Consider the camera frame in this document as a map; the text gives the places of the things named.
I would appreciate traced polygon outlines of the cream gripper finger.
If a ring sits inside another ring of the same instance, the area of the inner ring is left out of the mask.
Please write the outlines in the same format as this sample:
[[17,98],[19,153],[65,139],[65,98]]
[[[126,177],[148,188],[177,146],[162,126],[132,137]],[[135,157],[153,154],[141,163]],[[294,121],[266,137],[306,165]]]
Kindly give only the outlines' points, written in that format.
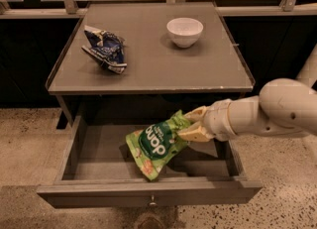
[[195,108],[194,110],[192,110],[190,112],[187,112],[184,115],[184,118],[192,123],[199,122],[203,119],[206,111],[207,111],[206,106],[200,106],[200,107]]
[[209,142],[214,138],[214,135],[209,133],[201,122],[195,122],[188,128],[180,130],[177,135],[185,141],[189,142]]

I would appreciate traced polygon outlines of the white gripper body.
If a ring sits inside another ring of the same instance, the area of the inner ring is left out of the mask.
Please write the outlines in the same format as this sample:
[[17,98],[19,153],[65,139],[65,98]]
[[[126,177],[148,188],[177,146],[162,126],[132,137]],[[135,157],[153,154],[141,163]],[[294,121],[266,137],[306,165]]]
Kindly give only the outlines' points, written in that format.
[[231,99],[213,103],[207,108],[203,118],[203,125],[207,133],[221,142],[228,141],[237,136],[229,119],[229,106],[231,103]]

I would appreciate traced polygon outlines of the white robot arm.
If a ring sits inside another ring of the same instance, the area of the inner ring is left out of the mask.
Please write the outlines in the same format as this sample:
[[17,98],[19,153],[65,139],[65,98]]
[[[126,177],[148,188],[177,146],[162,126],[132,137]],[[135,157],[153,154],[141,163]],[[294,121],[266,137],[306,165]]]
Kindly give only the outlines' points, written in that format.
[[317,46],[294,79],[268,82],[257,96],[220,100],[185,115],[191,126],[178,132],[186,141],[228,141],[253,134],[263,137],[317,135]]

